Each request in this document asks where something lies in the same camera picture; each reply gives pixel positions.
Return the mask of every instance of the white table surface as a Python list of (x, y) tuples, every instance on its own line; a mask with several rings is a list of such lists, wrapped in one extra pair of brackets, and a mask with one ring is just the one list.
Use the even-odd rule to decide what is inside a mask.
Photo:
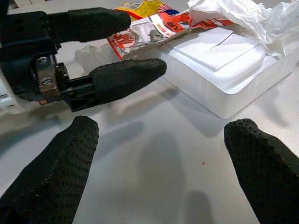
[[(165, 0), (178, 10), (186, 2)], [(15, 12), (113, 8), (120, 0), (53, 0)], [(100, 45), (105, 41), (88, 44)], [(64, 44), (70, 74), (82, 69)], [(74, 224), (257, 224), (223, 140), (224, 126), (251, 118), (299, 155), (299, 67), (241, 112), (220, 119), (164, 79), (129, 97), (71, 113), (63, 103), (0, 117), (0, 195), (77, 115), (98, 122), (100, 140)]]

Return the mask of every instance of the foam packaging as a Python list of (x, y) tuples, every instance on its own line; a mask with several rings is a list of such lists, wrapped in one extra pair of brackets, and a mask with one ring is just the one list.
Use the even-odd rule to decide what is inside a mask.
[(290, 74), (299, 49), (277, 60), (257, 41), (215, 28), (150, 49), (146, 57), (165, 60), (166, 80), (227, 119)]

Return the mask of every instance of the white tissue paper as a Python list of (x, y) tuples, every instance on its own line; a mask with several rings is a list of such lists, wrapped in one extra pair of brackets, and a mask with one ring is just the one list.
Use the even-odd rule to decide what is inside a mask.
[(189, 0), (193, 23), (226, 17), (254, 34), (272, 56), (288, 56), (299, 48), (299, 0), (266, 9), (251, 0)]

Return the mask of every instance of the snack wrapper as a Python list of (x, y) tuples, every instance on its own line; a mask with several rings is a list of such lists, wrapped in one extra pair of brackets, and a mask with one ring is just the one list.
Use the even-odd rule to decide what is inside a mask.
[(223, 18), (200, 21), (192, 25), (188, 11), (177, 15), (161, 12), (132, 22), (129, 29), (107, 39), (118, 58), (126, 59), (132, 54), (162, 44), (194, 28), (209, 29), (231, 24), (231, 21)]
[(177, 10), (172, 9), (168, 5), (157, 0), (145, 0), (135, 3), (125, 3), (123, 6), (116, 8), (115, 10), (124, 11), (131, 17), (131, 21), (143, 19), (145, 17), (167, 12), (168, 14), (178, 14)]

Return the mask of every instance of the textured grip pad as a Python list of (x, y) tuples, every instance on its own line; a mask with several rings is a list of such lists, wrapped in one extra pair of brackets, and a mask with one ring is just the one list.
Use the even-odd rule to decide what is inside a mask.
[(299, 159), (250, 119), (225, 127), (240, 186), (261, 224), (299, 223)]
[(90, 75), (101, 104), (121, 99), (147, 86), (166, 72), (161, 59), (127, 60), (100, 66)]
[(0, 199), (0, 213), (13, 210), (31, 224), (71, 224), (98, 144), (98, 132), (95, 121), (76, 117), (22, 170)]
[(74, 40), (80, 42), (109, 37), (128, 29), (131, 24), (127, 13), (105, 8), (69, 11), (68, 21)]

